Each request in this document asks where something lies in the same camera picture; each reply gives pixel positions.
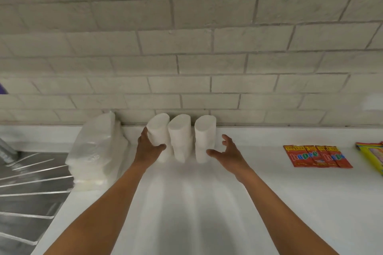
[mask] faucet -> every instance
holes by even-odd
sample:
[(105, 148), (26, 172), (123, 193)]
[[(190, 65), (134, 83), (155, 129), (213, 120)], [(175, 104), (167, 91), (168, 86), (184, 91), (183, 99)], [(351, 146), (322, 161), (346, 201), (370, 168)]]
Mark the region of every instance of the faucet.
[(5, 164), (10, 164), (19, 159), (19, 154), (16, 150), (10, 147), (4, 140), (0, 138), (0, 158)]

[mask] purple object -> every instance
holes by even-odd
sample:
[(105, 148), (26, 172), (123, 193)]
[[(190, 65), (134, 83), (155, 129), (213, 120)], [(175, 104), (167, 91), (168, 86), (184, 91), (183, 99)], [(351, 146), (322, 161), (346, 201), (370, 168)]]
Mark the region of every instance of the purple object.
[(3, 87), (2, 84), (0, 84), (0, 95), (2, 94), (8, 94), (7, 90)]

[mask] brick wall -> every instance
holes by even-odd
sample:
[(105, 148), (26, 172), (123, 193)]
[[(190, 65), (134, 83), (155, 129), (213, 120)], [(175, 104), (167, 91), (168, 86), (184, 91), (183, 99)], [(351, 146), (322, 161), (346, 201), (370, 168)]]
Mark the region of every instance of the brick wall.
[(383, 0), (0, 0), (0, 122), (381, 125)]

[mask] hand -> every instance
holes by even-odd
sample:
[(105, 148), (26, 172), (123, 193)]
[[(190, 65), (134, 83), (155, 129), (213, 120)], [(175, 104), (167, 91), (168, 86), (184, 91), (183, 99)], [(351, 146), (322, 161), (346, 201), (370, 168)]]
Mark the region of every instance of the hand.
[(153, 146), (147, 136), (147, 128), (145, 127), (141, 132), (141, 136), (138, 138), (136, 157), (134, 158), (132, 166), (140, 166), (146, 171), (165, 149), (165, 144)]
[(223, 134), (222, 144), (226, 146), (226, 150), (224, 152), (219, 152), (214, 149), (206, 150), (206, 153), (217, 159), (226, 170), (234, 174), (237, 178), (244, 171), (252, 170), (251, 167), (247, 164), (245, 159), (243, 158), (241, 152), (237, 149), (237, 146), (234, 144), (233, 140)]

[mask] sink drainboard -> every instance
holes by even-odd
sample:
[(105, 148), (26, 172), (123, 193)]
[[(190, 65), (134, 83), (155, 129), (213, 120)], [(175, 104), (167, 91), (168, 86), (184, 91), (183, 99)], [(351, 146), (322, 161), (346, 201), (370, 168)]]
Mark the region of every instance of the sink drainboard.
[(0, 165), (0, 254), (32, 253), (73, 188), (67, 155), (22, 152)]

